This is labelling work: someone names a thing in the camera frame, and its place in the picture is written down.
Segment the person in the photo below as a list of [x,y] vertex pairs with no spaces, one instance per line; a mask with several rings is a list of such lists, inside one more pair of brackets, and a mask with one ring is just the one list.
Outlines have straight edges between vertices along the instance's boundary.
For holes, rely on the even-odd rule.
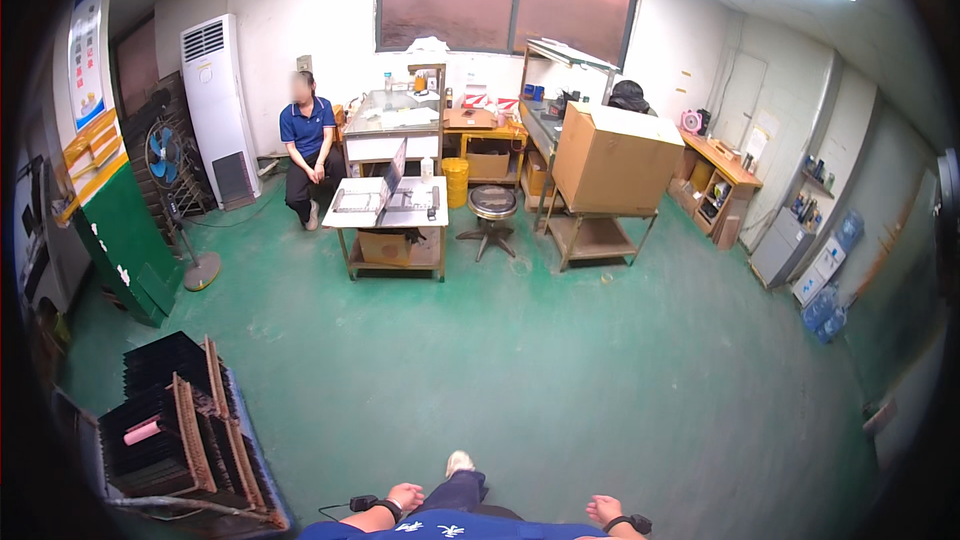
[[310,71],[297,71],[291,80],[293,102],[280,112],[280,140],[290,154],[287,169],[287,206],[296,211],[308,231],[317,229],[320,205],[310,197],[310,188],[325,179],[334,189],[347,176],[340,150],[333,147],[333,106],[316,95],[317,83]]
[[613,90],[609,93],[609,99],[606,105],[624,109],[626,111],[636,111],[644,115],[657,116],[650,103],[643,98],[643,89],[641,85],[632,79],[622,79],[618,81]]
[[620,501],[596,495],[586,506],[589,518],[604,528],[583,523],[518,522],[521,517],[504,507],[483,504],[486,475],[476,471],[470,455],[450,454],[446,481],[424,498],[423,487],[402,483],[370,509],[339,522],[307,525],[297,540],[576,540],[613,536],[645,540],[623,516]]

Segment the floor-standing air conditioner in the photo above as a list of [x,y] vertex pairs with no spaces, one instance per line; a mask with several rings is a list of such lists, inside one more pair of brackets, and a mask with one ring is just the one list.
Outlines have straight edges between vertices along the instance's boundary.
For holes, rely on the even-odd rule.
[[260,196],[260,180],[240,85],[234,15],[211,18],[180,32],[180,68],[217,204],[229,211],[254,203]]

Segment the blue shirt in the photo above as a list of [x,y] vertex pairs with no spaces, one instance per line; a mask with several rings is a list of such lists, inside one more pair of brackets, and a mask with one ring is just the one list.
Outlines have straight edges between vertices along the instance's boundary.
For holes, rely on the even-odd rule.
[[437,508],[409,515],[390,529],[364,533],[341,522],[307,525],[297,540],[573,540],[605,537],[601,529],[583,523],[523,522]]
[[313,97],[310,116],[304,116],[296,102],[280,111],[280,140],[284,145],[294,143],[303,157],[319,152],[324,145],[324,128],[336,126],[333,106],[329,100],[319,96]]

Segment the round stool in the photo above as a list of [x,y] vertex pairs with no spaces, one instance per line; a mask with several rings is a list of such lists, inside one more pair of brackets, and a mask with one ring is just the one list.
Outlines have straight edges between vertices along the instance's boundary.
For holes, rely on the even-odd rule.
[[477,262],[480,261],[480,257],[483,257],[483,251],[487,248],[488,242],[493,242],[507,251],[510,257],[517,256],[506,240],[514,230],[506,225],[497,224],[517,212],[517,197],[513,192],[501,186],[476,186],[466,194],[466,208],[477,216],[480,229],[457,234],[457,240],[480,241]]

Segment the shoe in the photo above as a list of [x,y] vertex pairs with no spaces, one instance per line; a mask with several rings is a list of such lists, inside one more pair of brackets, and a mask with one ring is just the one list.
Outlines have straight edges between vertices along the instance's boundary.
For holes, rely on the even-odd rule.
[[448,480],[458,471],[476,471],[474,460],[463,450],[453,450],[450,458],[446,460],[446,478]]
[[312,232],[320,225],[320,205],[316,200],[310,201],[310,219],[303,225],[307,232]]

